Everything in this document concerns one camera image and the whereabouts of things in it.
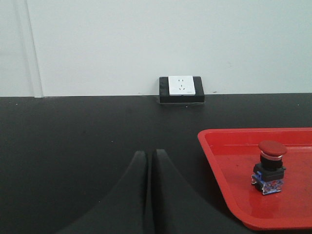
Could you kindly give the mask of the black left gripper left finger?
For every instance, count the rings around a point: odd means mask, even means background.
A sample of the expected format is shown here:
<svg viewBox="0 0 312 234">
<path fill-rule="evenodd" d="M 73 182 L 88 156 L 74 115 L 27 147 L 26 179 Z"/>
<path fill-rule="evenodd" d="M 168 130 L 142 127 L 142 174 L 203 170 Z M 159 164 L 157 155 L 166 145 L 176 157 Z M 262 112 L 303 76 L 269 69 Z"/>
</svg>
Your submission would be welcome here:
<svg viewBox="0 0 312 234">
<path fill-rule="evenodd" d="M 148 159 L 136 151 L 113 189 L 59 234 L 143 234 L 148 178 Z"/>
</svg>

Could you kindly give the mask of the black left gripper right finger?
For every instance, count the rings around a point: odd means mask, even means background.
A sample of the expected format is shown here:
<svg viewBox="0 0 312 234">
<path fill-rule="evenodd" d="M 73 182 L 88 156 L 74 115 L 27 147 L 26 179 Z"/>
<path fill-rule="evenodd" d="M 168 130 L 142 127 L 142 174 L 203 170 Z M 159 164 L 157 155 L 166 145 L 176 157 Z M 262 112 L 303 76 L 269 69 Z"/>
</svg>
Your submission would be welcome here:
<svg viewBox="0 0 312 234">
<path fill-rule="evenodd" d="M 157 234 L 249 233 L 194 191 L 164 149 L 152 154 L 151 200 Z"/>
</svg>

